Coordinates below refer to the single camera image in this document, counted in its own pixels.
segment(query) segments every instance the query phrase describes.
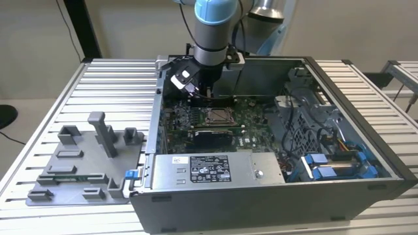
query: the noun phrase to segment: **black pole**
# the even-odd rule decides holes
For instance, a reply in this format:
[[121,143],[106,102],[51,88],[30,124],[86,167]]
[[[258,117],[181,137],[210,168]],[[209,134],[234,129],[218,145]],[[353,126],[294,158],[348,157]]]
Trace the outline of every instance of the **black pole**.
[[64,4],[78,34],[85,57],[89,59],[102,58],[101,47],[94,33],[85,0],[64,0]]

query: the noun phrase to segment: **motherboard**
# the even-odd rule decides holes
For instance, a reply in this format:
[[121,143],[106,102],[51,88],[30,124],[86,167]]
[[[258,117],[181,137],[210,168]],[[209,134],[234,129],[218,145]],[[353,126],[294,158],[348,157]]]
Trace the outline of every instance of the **motherboard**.
[[279,152],[269,113],[275,105],[237,98],[231,107],[191,107],[173,102],[165,109],[169,153]]

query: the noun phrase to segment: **floor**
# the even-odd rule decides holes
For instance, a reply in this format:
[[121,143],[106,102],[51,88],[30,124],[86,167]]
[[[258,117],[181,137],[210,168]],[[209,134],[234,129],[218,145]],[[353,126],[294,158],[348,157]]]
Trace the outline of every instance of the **floor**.
[[[15,106],[19,112],[18,119],[2,131],[14,139],[27,142],[38,128],[55,99],[11,99],[0,100],[0,104]],[[23,145],[0,135],[0,179],[12,165]]]

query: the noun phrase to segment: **beige wall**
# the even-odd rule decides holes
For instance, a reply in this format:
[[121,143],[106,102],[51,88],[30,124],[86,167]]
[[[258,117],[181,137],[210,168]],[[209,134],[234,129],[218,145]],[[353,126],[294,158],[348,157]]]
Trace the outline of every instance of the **beige wall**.
[[[171,0],[87,6],[106,57],[185,53],[191,40]],[[417,0],[298,0],[282,54],[348,58],[364,71],[378,71],[388,59],[417,60],[417,9]],[[193,29],[193,8],[185,10]],[[78,64],[55,1],[2,0],[0,98],[58,97]]]
[[[191,42],[171,0],[87,0],[91,21],[105,57],[154,59],[185,54]],[[191,31],[193,8],[183,7]]]
[[283,55],[350,59],[362,71],[418,58],[417,0],[298,0]]
[[0,99],[58,97],[78,66],[55,0],[2,0]]

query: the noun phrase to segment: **white sticker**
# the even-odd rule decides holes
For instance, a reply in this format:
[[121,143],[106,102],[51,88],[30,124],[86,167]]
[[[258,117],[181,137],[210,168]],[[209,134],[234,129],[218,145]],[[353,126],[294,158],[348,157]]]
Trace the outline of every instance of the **white sticker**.
[[173,157],[173,164],[187,164],[189,157]]
[[182,75],[183,75],[183,77],[189,78],[190,73],[185,70],[185,71],[182,72]]

